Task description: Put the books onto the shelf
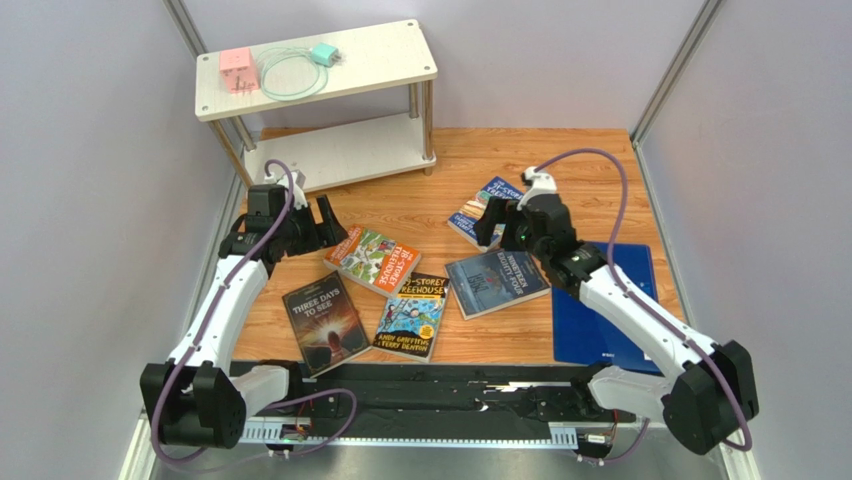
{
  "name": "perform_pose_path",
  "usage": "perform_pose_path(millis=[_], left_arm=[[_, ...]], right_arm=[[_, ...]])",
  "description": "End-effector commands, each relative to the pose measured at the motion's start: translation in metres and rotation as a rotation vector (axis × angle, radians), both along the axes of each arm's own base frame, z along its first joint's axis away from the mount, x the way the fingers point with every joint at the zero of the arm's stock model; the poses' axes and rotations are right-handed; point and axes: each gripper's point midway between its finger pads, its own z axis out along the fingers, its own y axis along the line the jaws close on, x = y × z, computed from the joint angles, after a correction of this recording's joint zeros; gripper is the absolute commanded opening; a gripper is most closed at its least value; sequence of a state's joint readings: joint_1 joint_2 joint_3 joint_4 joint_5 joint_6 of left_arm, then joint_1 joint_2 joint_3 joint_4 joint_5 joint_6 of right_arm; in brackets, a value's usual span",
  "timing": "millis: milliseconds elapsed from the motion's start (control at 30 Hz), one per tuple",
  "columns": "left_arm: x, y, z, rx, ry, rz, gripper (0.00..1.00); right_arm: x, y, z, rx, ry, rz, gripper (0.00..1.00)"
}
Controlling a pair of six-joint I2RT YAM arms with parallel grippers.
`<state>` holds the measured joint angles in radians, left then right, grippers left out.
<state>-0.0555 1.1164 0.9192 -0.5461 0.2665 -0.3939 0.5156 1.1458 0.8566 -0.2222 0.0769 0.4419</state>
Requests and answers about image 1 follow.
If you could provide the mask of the Three Days to See book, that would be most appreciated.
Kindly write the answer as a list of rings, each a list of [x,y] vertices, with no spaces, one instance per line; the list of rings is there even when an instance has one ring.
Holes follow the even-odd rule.
[[[338,273],[333,272],[285,294],[282,302],[312,378],[372,348]]]

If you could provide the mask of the Nineteen Eighty-Four book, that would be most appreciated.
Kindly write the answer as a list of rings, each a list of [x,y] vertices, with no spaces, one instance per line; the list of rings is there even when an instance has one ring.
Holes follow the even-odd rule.
[[[445,265],[461,315],[472,320],[542,297],[550,284],[533,257],[498,249]]]

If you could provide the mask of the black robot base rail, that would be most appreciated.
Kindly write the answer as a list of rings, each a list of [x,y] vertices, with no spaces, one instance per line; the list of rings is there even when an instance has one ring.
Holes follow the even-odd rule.
[[[349,363],[292,392],[303,406],[250,418],[242,442],[309,446],[574,449],[635,415],[591,407],[571,384],[583,367]]]

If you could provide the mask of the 169-Storey Treehouse book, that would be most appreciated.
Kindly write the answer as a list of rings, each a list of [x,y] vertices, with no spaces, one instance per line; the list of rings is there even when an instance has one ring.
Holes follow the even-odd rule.
[[[413,272],[397,296],[386,302],[372,346],[430,362],[448,294],[448,278]]]

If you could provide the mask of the blue 91-Storey Treehouse book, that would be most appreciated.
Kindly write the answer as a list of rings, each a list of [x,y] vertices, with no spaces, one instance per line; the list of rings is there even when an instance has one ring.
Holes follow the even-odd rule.
[[[482,218],[488,201],[492,198],[508,200],[520,200],[523,192],[502,177],[495,176],[484,185],[471,199],[463,204],[447,220],[447,225],[465,240],[476,247],[480,252],[486,252],[496,248],[504,231],[504,225],[498,224],[486,246],[478,244],[474,224]]]

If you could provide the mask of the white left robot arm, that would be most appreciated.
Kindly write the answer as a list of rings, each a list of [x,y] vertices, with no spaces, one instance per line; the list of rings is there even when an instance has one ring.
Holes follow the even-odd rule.
[[[325,195],[309,202],[299,186],[249,189],[247,211],[220,244],[220,271],[188,332],[165,362],[147,364],[140,376],[154,445],[230,449],[247,419],[299,388],[293,361],[266,360],[232,377],[236,342],[284,257],[329,248],[347,236]]]

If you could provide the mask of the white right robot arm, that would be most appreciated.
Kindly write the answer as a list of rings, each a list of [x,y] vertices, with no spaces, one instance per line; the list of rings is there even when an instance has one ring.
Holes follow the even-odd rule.
[[[692,329],[636,287],[611,253],[578,239],[556,194],[524,201],[491,198],[474,225],[478,242],[489,240],[498,224],[505,227],[503,249],[532,254],[552,286],[603,316],[658,368],[656,375],[597,368],[584,387],[598,408],[662,422],[698,455],[720,444],[752,449],[748,422],[758,414],[759,401],[752,357],[743,345]]]

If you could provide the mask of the orange 78-Storey Treehouse book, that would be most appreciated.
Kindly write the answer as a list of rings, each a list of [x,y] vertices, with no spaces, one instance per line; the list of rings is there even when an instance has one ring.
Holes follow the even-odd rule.
[[[421,260],[421,252],[362,225],[324,257],[326,267],[387,298],[401,291]]]

